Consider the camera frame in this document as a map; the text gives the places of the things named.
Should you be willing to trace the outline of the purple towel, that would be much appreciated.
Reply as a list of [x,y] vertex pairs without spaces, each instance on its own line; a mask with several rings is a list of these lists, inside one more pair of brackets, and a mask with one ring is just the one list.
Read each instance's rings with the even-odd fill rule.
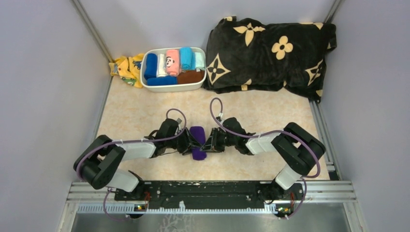
[[192,149],[192,158],[196,161],[202,161],[207,158],[207,153],[201,150],[202,145],[206,142],[205,130],[201,126],[190,127],[190,133],[195,140],[200,144]]

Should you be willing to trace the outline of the pink panda towel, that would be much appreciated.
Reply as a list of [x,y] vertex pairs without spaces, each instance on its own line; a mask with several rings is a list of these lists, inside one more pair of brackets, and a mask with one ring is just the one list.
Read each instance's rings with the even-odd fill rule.
[[170,49],[165,54],[165,67],[166,72],[170,76],[178,76],[180,73],[180,57],[179,51],[176,49]]

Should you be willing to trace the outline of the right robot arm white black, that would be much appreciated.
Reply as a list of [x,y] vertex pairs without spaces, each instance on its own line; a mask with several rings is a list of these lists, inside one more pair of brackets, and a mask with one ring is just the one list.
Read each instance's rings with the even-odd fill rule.
[[301,177],[307,176],[326,152],[322,142],[294,122],[283,130],[257,135],[246,132],[235,117],[221,120],[200,148],[201,151],[221,153],[233,146],[243,155],[278,152],[286,162],[272,183],[273,195],[285,199],[292,191],[291,186]]

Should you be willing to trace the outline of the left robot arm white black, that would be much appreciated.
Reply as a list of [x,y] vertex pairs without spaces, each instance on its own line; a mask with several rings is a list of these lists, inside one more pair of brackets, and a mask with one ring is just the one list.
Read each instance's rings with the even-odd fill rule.
[[167,149],[187,155],[201,146],[187,128],[181,127],[180,120],[167,118],[159,129],[140,140],[113,141],[107,135],[98,136],[77,158],[73,169],[94,189],[116,188],[139,200],[145,193],[143,180],[132,171],[119,169],[123,161],[156,158]]

